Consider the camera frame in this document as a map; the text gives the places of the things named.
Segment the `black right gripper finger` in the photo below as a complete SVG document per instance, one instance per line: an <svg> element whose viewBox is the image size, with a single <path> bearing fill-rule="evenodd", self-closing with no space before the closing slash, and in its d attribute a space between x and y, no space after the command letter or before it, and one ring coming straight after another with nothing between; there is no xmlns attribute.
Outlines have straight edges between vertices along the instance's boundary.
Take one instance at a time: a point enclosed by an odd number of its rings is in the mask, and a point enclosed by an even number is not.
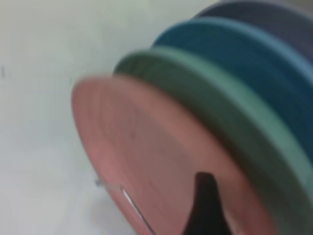
<svg viewBox="0 0 313 235"><path fill-rule="evenodd" d="M230 235L217 182L213 174L195 175L194 201L184 235Z"/></svg>

